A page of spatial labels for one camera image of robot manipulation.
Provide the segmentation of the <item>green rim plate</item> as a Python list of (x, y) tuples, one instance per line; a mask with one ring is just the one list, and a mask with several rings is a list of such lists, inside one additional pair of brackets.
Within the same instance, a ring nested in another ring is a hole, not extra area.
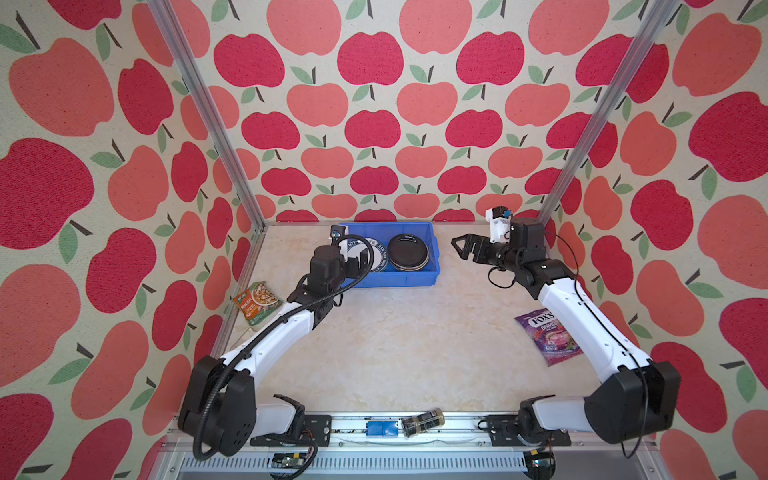
[(372, 273), (383, 271), (388, 264), (387, 247), (376, 239), (370, 237), (367, 237), (366, 241), (373, 248), (373, 252), (369, 252), (364, 243), (359, 239), (347, 239), (342, 241), (342, 252), (347, 258), (356, 258), (358, 260), (366, 259), (366, 262), (371, 265)]

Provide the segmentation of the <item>black plate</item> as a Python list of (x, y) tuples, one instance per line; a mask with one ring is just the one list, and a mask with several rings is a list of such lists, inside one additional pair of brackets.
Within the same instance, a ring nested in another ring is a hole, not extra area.
[(430, 257), (427, 244), (411, 234), (393, 237), (388, 245), (389, 261), (396, 270), (404, 272), (419, 271), (426, 267)]

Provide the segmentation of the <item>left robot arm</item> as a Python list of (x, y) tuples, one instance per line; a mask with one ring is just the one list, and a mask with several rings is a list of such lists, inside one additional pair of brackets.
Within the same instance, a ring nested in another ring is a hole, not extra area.
[(259, 407), (257, 388), (277, 361), (338, 305), (336, 299), (371, 272), (374, 248), (365, 238), (359, 240), (365, 250), (357, 257), (346, 257), (335, 243), (316, 248), (309, 273), (299, 280), (276, 319), (224, 356), (206, 355), (194, 365), (178, 428), (193, 438), (196, 460), (232, 456), (253, 437), (313, 444), (303, 434), (304, 405), (277, 395)]

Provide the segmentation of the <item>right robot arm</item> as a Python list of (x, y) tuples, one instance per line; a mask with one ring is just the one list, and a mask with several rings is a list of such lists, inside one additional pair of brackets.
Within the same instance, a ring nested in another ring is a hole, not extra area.
[(681, 376), (622, 334), (587, 296), (565, 263), (544, 253), (474, 234), (452, 246), (463, 260), (514, 273), (516, 282), (565, 327), (600, 382), (586, 397), (540, 396), (521, 403), (517, 435), (538, 445), (560, 431), (593, 432), (609, 444), (672, 426)]

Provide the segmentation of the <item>green orange snack packet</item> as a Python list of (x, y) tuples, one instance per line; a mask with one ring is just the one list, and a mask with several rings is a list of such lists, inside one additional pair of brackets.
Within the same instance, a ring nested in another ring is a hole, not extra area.
[(234, 304), (244, 315), (248, 326), (255, 328), (277, 311), (283, 305), (283, 300), (265, 281), (258, 281), (236, 295)]

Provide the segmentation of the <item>purple candy bag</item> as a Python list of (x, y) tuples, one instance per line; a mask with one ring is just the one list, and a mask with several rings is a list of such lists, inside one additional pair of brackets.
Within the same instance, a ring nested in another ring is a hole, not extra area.
[(542, 308), (515, 317), (535, 343), (548, 367), (557, 365), (583, 352), (559, 319)]

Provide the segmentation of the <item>blue small box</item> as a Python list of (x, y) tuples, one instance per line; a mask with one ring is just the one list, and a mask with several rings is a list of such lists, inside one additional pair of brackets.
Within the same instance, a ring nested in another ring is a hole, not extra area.
[(365, 433), (368, 437), (398, 437), (398, 422), (392, 420), (370, 420), (366, 423)]

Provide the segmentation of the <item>black cylindrical part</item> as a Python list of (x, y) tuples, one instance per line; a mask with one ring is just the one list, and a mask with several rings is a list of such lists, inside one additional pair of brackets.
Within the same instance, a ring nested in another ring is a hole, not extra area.
[(406, 438), (437, 429), (445, 424), (444, 413), (435, 408), (418, 415), (403, 417), (401, 419), (402, 432)]

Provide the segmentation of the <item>green circuit board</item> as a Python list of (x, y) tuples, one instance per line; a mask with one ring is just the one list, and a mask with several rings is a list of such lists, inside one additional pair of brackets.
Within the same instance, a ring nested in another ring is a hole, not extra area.
[(275, 453), (270, 467), (278, 470), (297, 470), (304, 465), (305, 458), (305, 453)]

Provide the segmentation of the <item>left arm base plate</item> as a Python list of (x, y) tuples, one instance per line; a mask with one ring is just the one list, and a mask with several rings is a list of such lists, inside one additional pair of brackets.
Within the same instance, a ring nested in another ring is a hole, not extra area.
[(301, 424), (295, 423), (286, 433), (252, 437), (252, 447), (308, 447), (314, 442), (318, 447), (328, 447), (332, 430), (331, 415), (304, 415)]

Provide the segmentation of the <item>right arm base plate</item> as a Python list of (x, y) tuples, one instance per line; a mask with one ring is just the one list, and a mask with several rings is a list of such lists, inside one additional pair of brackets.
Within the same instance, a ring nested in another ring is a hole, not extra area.
[(563, 430), (545, 430), (530, 415), (489, 415), (477, 427), (487, 433), (493, 447), (568, 447), (571, 438)]

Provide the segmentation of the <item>right aluminium post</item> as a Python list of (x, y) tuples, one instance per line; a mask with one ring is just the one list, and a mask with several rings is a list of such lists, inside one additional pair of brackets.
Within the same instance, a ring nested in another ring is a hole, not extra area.
[(650, 5), (647, 14), (641, 20), (637, 33), (628, 46), (627, 52), (619, 63), (614, 77), (605, 87), (605, 93), (597, 102), (596, 109), (592, 113), (576, 147), (568, 154), (568, 158), (552, 190), (544, 199), (537, 217), (540, 223), (546, 225), (552, 218), (581, 164), (587, 159), (589, 151), (602, 133), (603, 128), (607, 125), (611, 112), (623, 99), (629, 84), (636, 76), (658, 36), (669, 22), (669, 19), (675, 15), (675, 10), (681, 4), (681, 1), (658, 0)]

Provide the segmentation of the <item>aluminium post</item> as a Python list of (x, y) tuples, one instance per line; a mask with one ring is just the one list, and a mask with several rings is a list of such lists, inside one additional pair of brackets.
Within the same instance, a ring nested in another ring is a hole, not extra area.
[(602, 133), (603, 128), (607, 125), (611, 112), (623, 99), (629, 84), (636, 76), (658, 36), (669, 22), (669, 19), (675, 15), (675, 10), (681, 4), (681, 1), (658, 0), (650, 5), (647, 14), (641, 20), (637, 33), (628, 46), (627, 52), (619, 63), (614, 77), (605, 87), (605, 93), (597, 102), (596, 109), (592, 113), (576, 147), (568, 154), (568, 158), (552, 190), (544, 199), (537, 217), (540, 223), (546, 225), (552, 218), (581, 164), (587, 159), (589, 151)]
[(172, 3), (149, 0), (148, 5), (255, 231), (263, 234), (267, 228), (266, 220), (250, 189), (239, 155), (230, 141), (216, 102), (200, 73)]

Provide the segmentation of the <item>left aluminium post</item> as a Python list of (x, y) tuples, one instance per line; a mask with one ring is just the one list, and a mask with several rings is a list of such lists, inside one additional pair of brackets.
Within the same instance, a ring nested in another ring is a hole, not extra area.
[(172, 3), (149, 0), (148, 5), (255, 231), (263, 234), (267, 228), (266, 220), (250, 189), (239, 155), (230, 141), (216, 102), (200, 73)]

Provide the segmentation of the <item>aluminium front rail frame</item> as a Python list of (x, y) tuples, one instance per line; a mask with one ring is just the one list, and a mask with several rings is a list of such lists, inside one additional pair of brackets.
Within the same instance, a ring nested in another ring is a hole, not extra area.
[[(609, 445), (592, 433), (567, 432), (568, 447), (493, 447), (477, 424), (510, 412), (448, 412), (437, 429), (406, 438), (402, 412), (319, 412), (331, 415), (328, 447), (309, 461), (307, 447), (252, 447), (196, 460), (191, 442), (170, 431), (150, 462), (149, 479), (668, 479), (657, 442)], [(368, 437), (370, 420), (397, 421), (398, 437)], [(297, 470), (270, 467), (275, 453), (305, 453)]]

